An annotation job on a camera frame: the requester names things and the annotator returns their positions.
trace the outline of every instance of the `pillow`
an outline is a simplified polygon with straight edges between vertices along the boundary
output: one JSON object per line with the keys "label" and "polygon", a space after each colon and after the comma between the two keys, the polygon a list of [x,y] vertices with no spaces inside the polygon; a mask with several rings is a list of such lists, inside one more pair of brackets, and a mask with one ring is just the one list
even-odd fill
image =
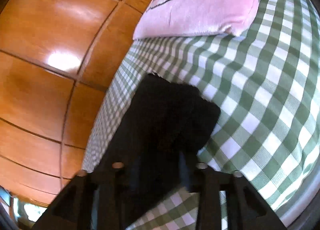
{"label": "pillow", "polygon": [[240,36],[257,10],[258,0],[152,0],[133,39],[219,33]]}

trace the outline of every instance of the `mattress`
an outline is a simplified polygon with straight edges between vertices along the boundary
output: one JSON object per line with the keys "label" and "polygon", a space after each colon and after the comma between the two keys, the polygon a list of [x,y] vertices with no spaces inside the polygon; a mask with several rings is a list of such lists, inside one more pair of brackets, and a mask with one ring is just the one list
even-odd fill
{"label": "mattress", "polygon": [[[135,41],[100,108],[83,169],[93,171],[142,77],[156,72],[170,82],[198,87],[221,108],[199,160],[218,171],[240,170],[277,211],[319,156],[319,24],[310,0],[259,0],[254,22],[240,37]],[[184,188],[173,190],[129,228],[194,229],[198,199]],[[226,229],[222,192],[220,199]]]}

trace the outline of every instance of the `black garment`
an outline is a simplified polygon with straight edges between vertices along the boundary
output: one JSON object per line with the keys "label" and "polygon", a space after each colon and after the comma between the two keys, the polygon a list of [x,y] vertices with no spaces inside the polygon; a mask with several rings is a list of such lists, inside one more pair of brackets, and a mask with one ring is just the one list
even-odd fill
{"label": "black garment", "polygon": [[[124,228],[178,186],[179,151],[196,154],[209,140],[219,115],[219,107],[202,99],[196,87],[169,83],[154,74],[143,78],[95,169],[106,171],[119,161],[130,168],[130,190],[119,202]],[[132,153],[139,158],[130,163]],[[108,229],[103,216],[108,212],[107,192],[101,185],[95,197],[99,230]]]}

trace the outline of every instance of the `bed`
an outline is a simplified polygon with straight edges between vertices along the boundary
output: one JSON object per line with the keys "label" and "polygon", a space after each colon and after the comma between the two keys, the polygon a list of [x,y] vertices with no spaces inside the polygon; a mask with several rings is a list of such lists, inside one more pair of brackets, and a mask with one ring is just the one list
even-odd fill
{"label": "bed", "polygon": [[[96,118],[83,169],[93,171],[142,77],[156,72],[198,87],[221,108],[199,160],[218,171],[240,170],[271,208],[281,211],[301,191],[319,156],[319,30],[310,0],[259,0],[254,22],[240,37],[134,41]],[[198,199],[184,188],[173,190],[129,229],[195,229]],[[223,192],[220,199],[227,229]],[[281,219],[288,226],[295,217]]]}

